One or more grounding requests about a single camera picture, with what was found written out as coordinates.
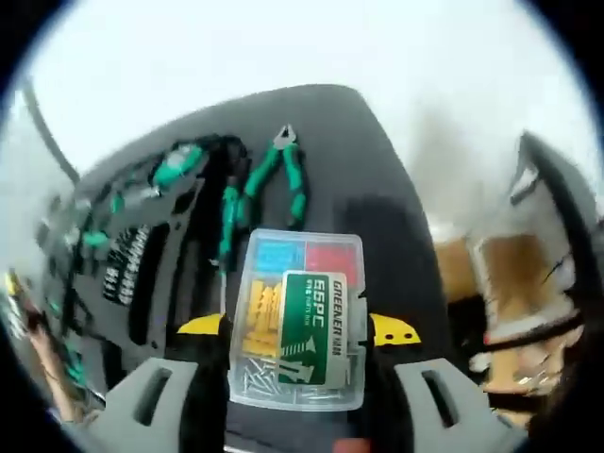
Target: plastic storage box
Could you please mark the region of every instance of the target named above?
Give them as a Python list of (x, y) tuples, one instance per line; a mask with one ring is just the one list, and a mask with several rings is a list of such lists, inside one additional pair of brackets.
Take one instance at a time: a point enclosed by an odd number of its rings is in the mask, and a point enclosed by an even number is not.
[[(280, 342), (287, 329), (283, 316), (286, 286), (291, 281), (288, 276), (304, 277), (306, 273), (325, 281), (345, 281), (346, 310), (342, 310), (346, 316), (343, 324), (347, 327), (343, 336), (345, 358), (339, 359), (346, 370), (342, 382), (335, 387), (314, 385), (312, 381), (288, 382), (279, 368), (283, 354), (304, 352), (309, 346), (294, 345), (286, 351)], [(285, 411), (351, 411), (360, 407), (365, 348), (359, 342), (367, 336), (367, 304), (364, 298), (359, 298), (364, 290), (364, 277), (358, 236), (255, 230), (245, 255), (231, 337), (228, 375), (231, 401)], [(287, 304), (288, 308), (299, 309), (290, 297)], [(314, 352), (315, 345), (310, 347)]]

